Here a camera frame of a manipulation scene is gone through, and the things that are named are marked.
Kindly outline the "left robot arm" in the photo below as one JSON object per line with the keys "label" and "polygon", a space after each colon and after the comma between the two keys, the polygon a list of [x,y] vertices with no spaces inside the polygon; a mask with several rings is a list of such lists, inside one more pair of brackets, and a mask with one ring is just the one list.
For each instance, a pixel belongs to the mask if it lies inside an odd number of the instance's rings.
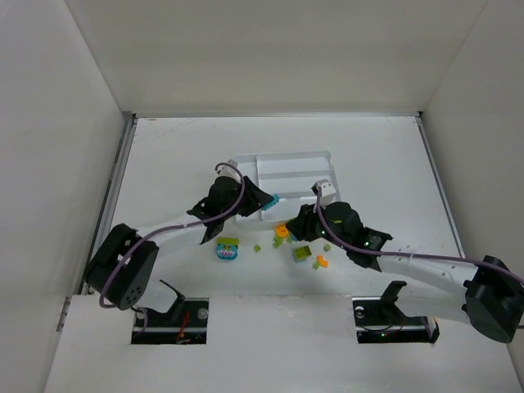
{"label": "left robot arm", "polygon": [[183,295],[151,279],[156,259],[217,237],[226,220],[248,217],[278,202],[277,195],[260,190],[247,176],[219,176],[208,196],[168,223],[134,229],[118,224],[108,233],[84,271],[84,281],[102,297],[106,308],[154,310],[172,314]]}

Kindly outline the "teal green lego stack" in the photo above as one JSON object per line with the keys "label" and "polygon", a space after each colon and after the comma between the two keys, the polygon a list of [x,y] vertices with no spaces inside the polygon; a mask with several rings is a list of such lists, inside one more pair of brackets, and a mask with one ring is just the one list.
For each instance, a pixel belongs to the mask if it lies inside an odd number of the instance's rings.
{"label": "teal green lego stack", "polygon": [[309,246],[300,246],[292,250],[292,258],[296,263],[306,261],[311,255]]}

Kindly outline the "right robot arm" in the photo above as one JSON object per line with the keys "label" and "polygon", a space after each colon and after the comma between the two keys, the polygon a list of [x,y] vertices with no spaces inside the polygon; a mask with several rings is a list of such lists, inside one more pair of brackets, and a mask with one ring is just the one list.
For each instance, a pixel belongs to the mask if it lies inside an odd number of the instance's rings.
{"label": "right robot arm", "polygon": [[[286,227],[298,241],[322,238],[338,246],[363,269],[401,276],[381,299],[388,310],[466,323],[484,337],[501,343],[511,342],[519,328],[523,280],[496,257],[471,260],[419,253],[389,233],[365,226],[346,202],[325,207],[303,205]],[[406,278],[434,287],[444,296],[429,293],[407,298],[398,305]]]}

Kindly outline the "frog picture lego block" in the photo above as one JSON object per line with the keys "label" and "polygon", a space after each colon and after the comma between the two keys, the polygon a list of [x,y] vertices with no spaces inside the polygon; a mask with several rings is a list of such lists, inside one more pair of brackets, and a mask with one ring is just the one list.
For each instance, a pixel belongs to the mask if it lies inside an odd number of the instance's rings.
{"label": "frog picture lego block", "polygon": [[215,253],[220,260],[231,261],[238,257],[239,240],[235,237],[219,237]]}

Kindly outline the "long teal lego brick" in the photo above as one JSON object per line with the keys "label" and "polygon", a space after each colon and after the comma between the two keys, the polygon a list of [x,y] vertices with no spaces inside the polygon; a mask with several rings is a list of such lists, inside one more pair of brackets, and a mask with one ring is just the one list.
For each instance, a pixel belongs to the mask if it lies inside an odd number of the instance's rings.
{"label": "long teal lego brick", "polygon": [[277,193],[275,193],[275,194],[272,195],[272,200],[269,203],[267,203],[266,205],[262,206],[261,210],[262,211],[267,211],[267,210],[275,207],[279,203],[279,201],[280,201],[280,197],[279,197],[279,195]]}

